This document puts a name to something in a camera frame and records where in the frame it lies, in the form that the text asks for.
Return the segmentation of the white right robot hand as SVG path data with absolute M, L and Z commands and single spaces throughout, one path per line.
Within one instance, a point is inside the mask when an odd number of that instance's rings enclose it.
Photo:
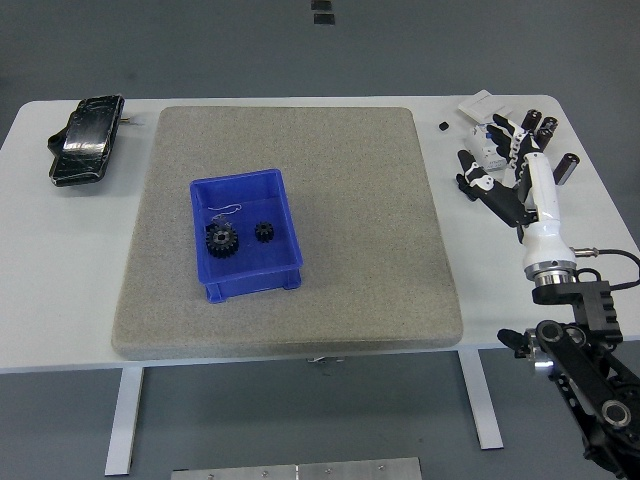
M 576 257 L 561 236 L 559 201 L 547 156 L 530 131 L 502 115 L 495 114 L 487 130 L 498 155 L 507 160 L 505 176 L 513 185 L 495 179 L 469 151 L 460 150 L 458 188 L 518 230 L 528 280 L 537 286 L 574 283 Z

